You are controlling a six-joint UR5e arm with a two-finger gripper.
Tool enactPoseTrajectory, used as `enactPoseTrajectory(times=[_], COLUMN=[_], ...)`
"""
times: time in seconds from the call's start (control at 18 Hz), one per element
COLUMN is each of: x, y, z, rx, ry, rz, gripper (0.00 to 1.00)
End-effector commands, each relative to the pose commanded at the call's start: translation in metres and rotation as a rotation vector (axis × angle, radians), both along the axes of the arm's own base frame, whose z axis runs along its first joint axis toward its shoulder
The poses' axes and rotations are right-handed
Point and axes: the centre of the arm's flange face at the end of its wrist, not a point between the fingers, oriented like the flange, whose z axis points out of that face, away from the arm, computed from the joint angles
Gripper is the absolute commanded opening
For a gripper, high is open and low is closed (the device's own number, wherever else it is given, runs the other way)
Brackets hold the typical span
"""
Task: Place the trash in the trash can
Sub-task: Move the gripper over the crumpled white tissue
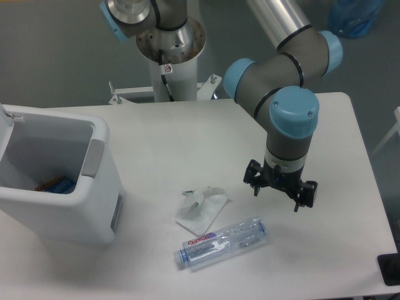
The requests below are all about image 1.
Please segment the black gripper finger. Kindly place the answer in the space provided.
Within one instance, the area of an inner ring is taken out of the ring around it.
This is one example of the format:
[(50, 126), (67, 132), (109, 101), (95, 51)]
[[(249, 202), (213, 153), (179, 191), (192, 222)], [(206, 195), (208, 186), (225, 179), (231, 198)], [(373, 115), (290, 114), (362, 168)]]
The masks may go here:
[(254, 159), (250, 160), (243, 181), (253, 188), (254, 196), (257, 196), (263, 185), (263, 167), (261, 164)]
[(294, 195), (294, 212), (298, 212), (300, 207), (312, 208), (314, 205), (318, 183), (316, 181), (299, 181), (299, 186)]

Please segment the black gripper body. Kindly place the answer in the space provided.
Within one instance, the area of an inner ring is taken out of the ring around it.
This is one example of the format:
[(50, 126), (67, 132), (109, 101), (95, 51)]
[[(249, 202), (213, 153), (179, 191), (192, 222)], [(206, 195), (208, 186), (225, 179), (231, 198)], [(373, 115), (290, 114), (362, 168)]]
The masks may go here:
[(254, 196), (259, 194), (261, 188), (270, 187), (286, 193), (291, 199), (300, 198), (308, 184), (301, 180), (303, 167), (294, 172), (284, 172), (280, 165), (270, 167), (266, 162), (264, 166), (253, 164), (253, 189)]

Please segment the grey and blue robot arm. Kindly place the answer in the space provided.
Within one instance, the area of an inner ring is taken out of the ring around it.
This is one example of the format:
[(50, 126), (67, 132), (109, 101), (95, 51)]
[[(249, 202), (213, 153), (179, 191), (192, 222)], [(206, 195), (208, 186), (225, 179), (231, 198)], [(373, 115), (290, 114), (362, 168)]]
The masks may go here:
[[(312, 207), (318, 185), (302, 181), (306, 156), (318, 124), (319, 101), (304, 85), (341, 63), (337, 36), (316, 31), (295, 1), (249, 1), (248, 6), (277, 50), (263, 64), (239, 59), (222, 84), (267, 133), (263, 162), (250, 161), (244, 182), (255, 191), (270, 187), (286, 193), (296, 207)], [(197, 69), (178, 66), (194, 61), (204, 49), (201, 25), (188, 16), (186, 1), (102, 1), (100, 10), (121, 41), (136, 38), (154, 66), (157, 102), (197, 99)]]

